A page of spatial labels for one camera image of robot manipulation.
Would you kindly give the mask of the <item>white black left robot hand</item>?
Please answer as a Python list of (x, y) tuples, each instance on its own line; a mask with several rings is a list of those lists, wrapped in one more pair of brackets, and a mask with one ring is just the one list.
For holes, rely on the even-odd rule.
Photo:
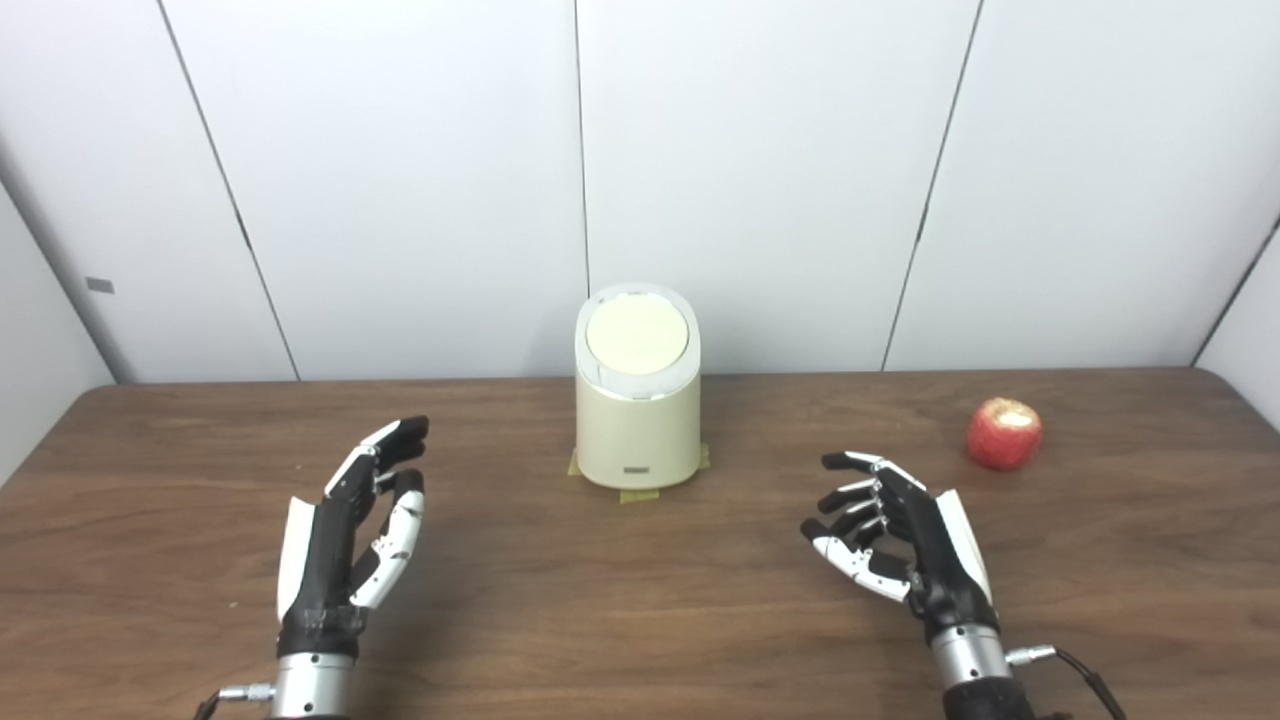
[(358, 656), (358, 638), (403, 577), (425, 510), (430, 421), (408, 416), (360, 441), (316, 503), (291, 498), (276, 577), (276, 656)]

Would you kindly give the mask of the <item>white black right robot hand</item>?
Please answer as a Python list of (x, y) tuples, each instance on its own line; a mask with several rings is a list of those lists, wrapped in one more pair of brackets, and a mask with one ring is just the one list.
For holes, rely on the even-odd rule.
[(986, 565), (957, 493), (933, 496), (896, 462), (855, 451), (826, 454), (828, 471), (864, 477), (817, 503), (801, 533), (831, 566), (874, 594), (902, 603), (933, 641), (961, 625), (1000, 629)]

